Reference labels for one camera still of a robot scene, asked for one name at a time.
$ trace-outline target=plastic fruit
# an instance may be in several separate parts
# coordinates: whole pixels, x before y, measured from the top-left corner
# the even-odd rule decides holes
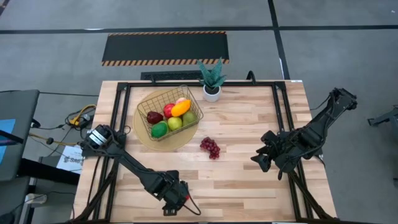
[[[192,111],[187,111],[182,115],[182,126],[186,126],[197,120],[197,116]]]
[[[164,136],[165,134],[167,134],[169,131],[169,127],[167,127],[167,124],[165,121],[161,121],[155,125],[153,125],[152,127],[152,137],[153,138],[160,138],[162,136]]]
[[[220,157],[220,147],[211,138],[204,138],[200,143],[200,147],[210,152],[209,159],[218,159]]]
[[[164,116],[169,119],[172,117],[172,108],[175,106],[174,103],[169,103],[163,108]]]
[[[181,97],[175,102],[175,104],[179,104],[179,103],[181,103],[184,100],[187,100],[187,99],[185,97]]]
[[[158,112],[150,111],[147,115],[147,121],[150,124],[156,124],[163,121],[163,115]]]
[[[172,131],[175,131],[175,130],[177,130],[178,128],[181,128],[181,127],[182,127],[182,120],[181,120],[181,118],[175,118],[175,117],[169,118],[169,119],[167,120],[167,124],[169,125],[169,128],[170,128]]]
[[[189,110],[190,107],[191,107],[191,100],[185,100],[179,104],[176,104],[172,108],[173,117],[178,117],[183,115],[185,112]]]

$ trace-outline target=gray concrete floor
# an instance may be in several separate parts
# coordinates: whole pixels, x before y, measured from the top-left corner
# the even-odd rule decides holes
[[[280,26],[398,24],[394,0],[274,0]],[[195,26],[269,26],[267,1],[10,0],[0,30]],[[228,32],[230,79],[253,70],[257,79],[281,79],[272,31]],[[98,94],[103,80],[137,80],[141,72],[191,70],[196,66],[102,67],[107,34],[0,35],[0,91],[31,89]],[[303,80],[310,106],[334,87],[358,96],[356,110],[331,128],[324,147],[326,172],[338,216],[343,220],[396,223],[397,140],[389,124],[368,126],[367,118],[398,104],[398,30],[283,31],[291,79]],[[95,97],[40,95],[35,118],[56,126]],[[65,131],[35,133],[63,137]],[[68,141],[79,140],[71,133]],[[49,150],[29,141],[24,157],[37,160]],[[34,223],[61,222],[69,205],[38,209]]]

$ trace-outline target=paper sign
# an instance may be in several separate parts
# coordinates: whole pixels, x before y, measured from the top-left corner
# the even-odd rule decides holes
[[[81,156],[80,146],[65,146],[62,154],[57,168],[80,174],[83,167],[83,156]]]

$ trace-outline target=green apple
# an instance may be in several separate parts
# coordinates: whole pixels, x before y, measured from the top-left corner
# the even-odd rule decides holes
[[[167,120],[167,124],[172,131],[175,131],[182,127],[182,120],[181,118],[172,117]]]
[[[197,120],[197,116],[192,111],[187,111],[182,115],[182,126],[186,126]]]

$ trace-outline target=red apple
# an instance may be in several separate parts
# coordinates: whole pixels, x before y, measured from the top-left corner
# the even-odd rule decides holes
[[[169,119],[169,118],[172,117],[172,108],[173,108],[173,106],[175,106],[174,103],[169,103],[169,104],[167,104],[166,106],[164,106],[164,108],[163,108],[164,116],[165,116],[167,119]]]

